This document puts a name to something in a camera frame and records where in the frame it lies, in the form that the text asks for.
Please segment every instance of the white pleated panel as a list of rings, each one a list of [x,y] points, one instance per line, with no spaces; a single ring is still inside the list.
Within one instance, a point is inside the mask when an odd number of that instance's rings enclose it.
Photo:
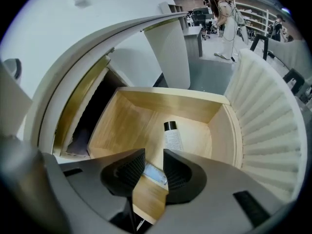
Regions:
[[[276,186],[269,185],[269,184],[262,183],[262,182],[260,182],[260,184],[263,185],[265,188],[267,188],[270,192],[275,194],[284,203],[288,203],[289,199],[292,197],[292,193],[289,191],[285,191]]]
[[[265,60],[244,49],[225,96],[241,127],[242,170],[282,201],[296,199],[306,169],[307,138],[287,84]]]
[[[296,183],[297,173],[285,172],[279,170],[258,168],[254,166],[243,165],[242,170],[256,180],[274,185],[285,191],[292,191]]]

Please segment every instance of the white pants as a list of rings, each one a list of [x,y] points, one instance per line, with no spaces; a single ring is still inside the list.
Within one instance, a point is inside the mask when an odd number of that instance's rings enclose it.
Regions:
[[[225,30],[223,34],[223,50],[218,53],[226,59],[231,59],[234,50],[234,38],[237,34],[237,23],[232,17],[228,17],[226,20]]]

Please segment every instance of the gold trim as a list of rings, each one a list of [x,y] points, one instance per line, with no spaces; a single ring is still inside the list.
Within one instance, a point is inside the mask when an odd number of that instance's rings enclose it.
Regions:
[[[96,64],[85,74],[81,79],[75,90],[69,97],[62,114],[59,118],[57,130],[55,133],[53,148],[62,148],[66,134],[70,128],[70,125],[79,109],[79,106],[83,102],[84,97],[92,87],[93,83],[99,76],[99,74],[107,67],[110,59],[103,56]]]
[[[168,23],[173,22],[173,21],[178,21],[178,20],[179,20],[178,18],[172,18],[172,19],[169,19],[169,20],[166,20],[166,21],[161,21],[161,22],[159,22],[159,23],[156,23],[156,24],[154,24],[154,25],[152,25],[152,26],[149,26],[149,27],[145,28],[145,29],[144,29],[144,32],[147,32],[147,31],[149,31],[149,30],[151,30],[151,29],[155,29],[155,28],[157,28],[157,27],[159,27],[159,26],[168,24]]]

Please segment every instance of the backpack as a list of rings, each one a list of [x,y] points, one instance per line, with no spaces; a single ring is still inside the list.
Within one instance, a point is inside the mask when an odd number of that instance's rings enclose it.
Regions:
[[[280,29],[276,32],[275,31],[275,27],[278,25],[278,24],[281,24],[280,22],[278,23],[275,23],[274,26],[273,26],[273,32],[272,32],[272,36],[275,36],[275,35],[278,35],[280,33]]]
[[[236,8],[236,6],[234,5],[233,2],[230,4],[230,6],[231,6],[231,9],[232,9],[231,16],[234,18],[234,20],[237,23],[237,25],[238,26],[245,26],[246,22],[245,22],[245,19],[242,16],[242,14],[240,13],[240,11]]]

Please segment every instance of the long dark hair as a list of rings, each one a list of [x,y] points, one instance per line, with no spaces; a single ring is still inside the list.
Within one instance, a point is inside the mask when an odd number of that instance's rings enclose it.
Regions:
[[[210,0],[211,10],[216,18],[219,18],[219,8],[218,8],[219,0]]]

